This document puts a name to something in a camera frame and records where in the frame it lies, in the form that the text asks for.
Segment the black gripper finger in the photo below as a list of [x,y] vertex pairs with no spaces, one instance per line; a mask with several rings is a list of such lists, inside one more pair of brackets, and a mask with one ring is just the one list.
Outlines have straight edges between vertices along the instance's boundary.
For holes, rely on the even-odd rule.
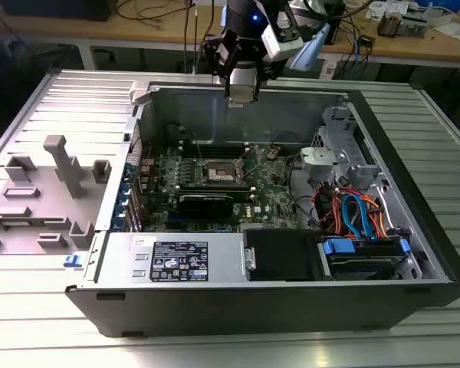
[[234,32],[224,31],[219,37],[205,36],[202,44],[212,75],[224,84],[225,97],[230,97],[230,77],[237,63],[236,38]]
[[236,101],[255,102],[265,81],[265,46],[255,39],[240,38],[236,51]]

